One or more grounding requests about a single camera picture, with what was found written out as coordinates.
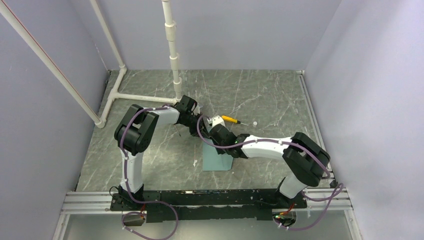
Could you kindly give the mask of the light blue envelope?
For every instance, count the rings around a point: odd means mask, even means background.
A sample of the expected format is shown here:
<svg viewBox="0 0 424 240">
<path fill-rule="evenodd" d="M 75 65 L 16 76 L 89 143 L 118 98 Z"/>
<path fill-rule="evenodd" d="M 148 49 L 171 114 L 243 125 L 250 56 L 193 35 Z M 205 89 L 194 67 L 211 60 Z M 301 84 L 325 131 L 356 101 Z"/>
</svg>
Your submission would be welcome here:
<svg viewBox="0 0 424 240">
<path fill-rule="evenodd" d="M 202 143 L 202 170 L 229 171 L 232 168 L 234 158 L 226 153 L 218 154 L 217 149 L 206 142 Z"/>
</svg>

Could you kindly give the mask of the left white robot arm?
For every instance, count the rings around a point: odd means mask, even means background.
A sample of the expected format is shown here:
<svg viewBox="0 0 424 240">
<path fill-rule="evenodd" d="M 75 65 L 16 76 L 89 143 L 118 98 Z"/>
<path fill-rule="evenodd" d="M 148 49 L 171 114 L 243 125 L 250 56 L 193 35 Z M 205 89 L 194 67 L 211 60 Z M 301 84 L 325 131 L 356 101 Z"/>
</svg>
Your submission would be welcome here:
<svg viewBox="0 0 424 240">
<path fill-rule="evenodd" d="M 163 125 L 182 125 L 189 129 L 193 137 L 198 137 L 197 122 L 200 116 L 198 103 L 187 95 L 183 95 L 174 105 L 144 108 L 133 104 L 129 107 L 114 133 L 114 139 L 120 148 L 123 169 L 118 193 L 129 209 L 137 210 L 144 203 L 143 155 L 156 128 Z"/>
</svg>

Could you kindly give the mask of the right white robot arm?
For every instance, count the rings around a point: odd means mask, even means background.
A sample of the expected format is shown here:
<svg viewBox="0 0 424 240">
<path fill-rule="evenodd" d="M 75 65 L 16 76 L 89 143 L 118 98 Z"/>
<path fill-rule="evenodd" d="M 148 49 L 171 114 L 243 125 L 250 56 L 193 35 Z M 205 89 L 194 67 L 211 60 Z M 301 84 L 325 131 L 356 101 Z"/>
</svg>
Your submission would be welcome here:
<svg viewBox="0 0 424 240">
<path fill-rule="evenodd" d="M 283 178 L 275 194 L 276 203 L 282 208 L 289 207 L 306 187 L 316 187 L 321 179 L 330 177 L 330 155 L 302 132 L 292 137 L 266 138 L 247 133 L 235 135 L 217 124 L 208 129 L 207 137 L 219 154 L 285 161 L 291 173 Z"/>
</svg>

